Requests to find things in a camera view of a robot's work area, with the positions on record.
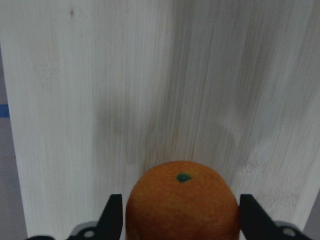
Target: blue tape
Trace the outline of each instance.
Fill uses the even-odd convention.
[[[8,104],[0,104],[0,118],[10,118]]]

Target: gray floor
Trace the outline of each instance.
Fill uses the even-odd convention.
[[[0,105],[8,104],[0,51]],[[10,118],[0,117],[0,240],[27,238],[19,176]],[[320,239],[320,192],[304,228],[314,240]]]

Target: wooden board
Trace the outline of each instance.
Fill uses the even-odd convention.
[[[303,228],[320,187],[320,3],[0,0],[29,236],[65,239],[192,160]]]

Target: citrus fruit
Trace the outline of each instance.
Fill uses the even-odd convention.
[[[129,196],[127,240],[237,240],[239,206],[224,179],[191,161],[148,170]]]

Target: orange fruit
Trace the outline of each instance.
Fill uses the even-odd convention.
[[[135,184],[125,212],[127,240],[237,240],[239,206],[224,179],[191,161],[167,162]]]

